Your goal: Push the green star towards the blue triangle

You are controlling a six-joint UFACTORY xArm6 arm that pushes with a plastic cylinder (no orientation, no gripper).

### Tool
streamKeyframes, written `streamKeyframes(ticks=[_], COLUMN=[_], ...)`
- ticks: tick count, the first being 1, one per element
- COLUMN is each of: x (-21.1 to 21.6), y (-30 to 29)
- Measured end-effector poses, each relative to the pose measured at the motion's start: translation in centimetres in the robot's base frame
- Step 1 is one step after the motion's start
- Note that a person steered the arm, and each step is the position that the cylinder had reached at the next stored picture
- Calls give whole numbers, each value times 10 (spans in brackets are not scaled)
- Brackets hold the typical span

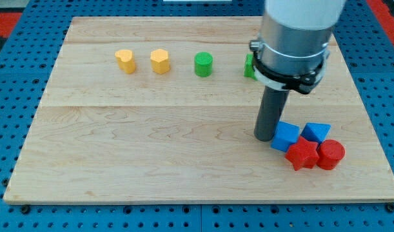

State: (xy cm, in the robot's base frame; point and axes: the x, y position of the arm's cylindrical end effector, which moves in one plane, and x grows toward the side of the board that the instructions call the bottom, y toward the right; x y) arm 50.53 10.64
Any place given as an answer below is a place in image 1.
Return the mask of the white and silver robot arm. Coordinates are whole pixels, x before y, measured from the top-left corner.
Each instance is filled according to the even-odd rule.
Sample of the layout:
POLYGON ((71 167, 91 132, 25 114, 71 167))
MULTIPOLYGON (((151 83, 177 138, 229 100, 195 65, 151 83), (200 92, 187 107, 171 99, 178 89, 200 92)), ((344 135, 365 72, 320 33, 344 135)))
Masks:
POLYGON ((324 77, 328 43, 345 0, 265 0, 250 42, 255 78, 277 91, 308 94, 324 77))

